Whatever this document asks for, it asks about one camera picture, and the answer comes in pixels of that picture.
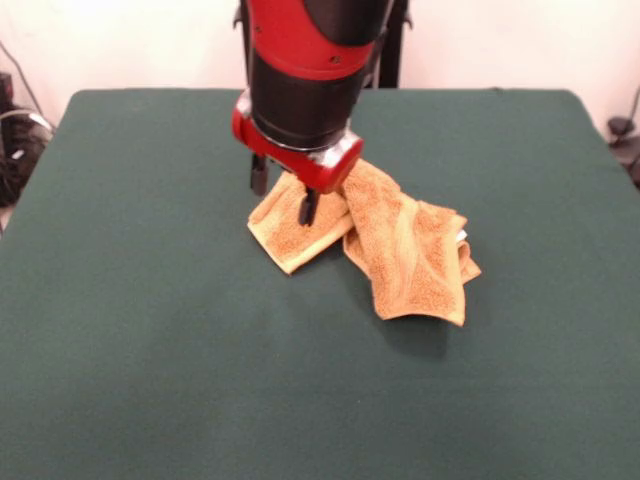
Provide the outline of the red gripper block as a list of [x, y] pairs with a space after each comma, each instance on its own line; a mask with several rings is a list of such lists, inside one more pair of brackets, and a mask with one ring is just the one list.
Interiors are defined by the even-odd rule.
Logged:
[[237, 100], [231, 128], [236, 139], [252, 152], [250, 188], [254, 193], [267, 190], [269, 161], [293, 173], [307, 186], [299, 209], [298, 221], [302, 226], [313, 224], [318, 193], [327, 194], [338, 189], [359, 159], [364, 145], [364, 141], [349, 129], [335, 144], [320, 150], [304, 151], [281, 145], [257, 128], [250, 99]]

